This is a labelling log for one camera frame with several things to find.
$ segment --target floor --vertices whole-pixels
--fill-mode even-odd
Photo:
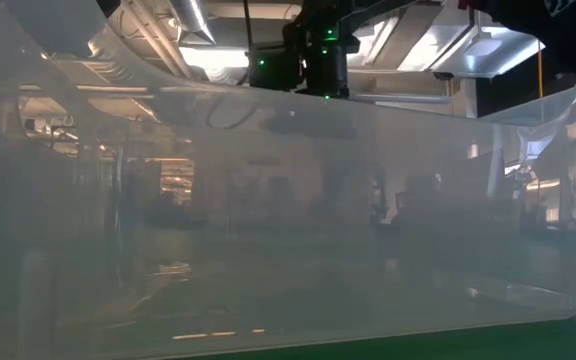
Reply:
[[[576,360],[576,319],[230,355],[204,356],[196,359]]]

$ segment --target clear plastic container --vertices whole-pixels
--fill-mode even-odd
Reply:
[[[215,86],[94,0],[0,1],[0,359],[574,315],[576,87],[468,120]]]

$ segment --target transparent plastic bin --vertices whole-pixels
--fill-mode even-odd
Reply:
[[[215,86],[105,21],[0,1],[0,359],[576,315],[576,87],[468,120]]]

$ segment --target ductwork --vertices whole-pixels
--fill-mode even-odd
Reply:
[[[206,11],[201,0],[169,0],[172,14],[184,31],[191,32],[200,38],[215,44],[208,22]]]

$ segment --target green floor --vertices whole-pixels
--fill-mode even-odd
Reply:
[[[197,358],[208,359],[576,360],[576,319]]]

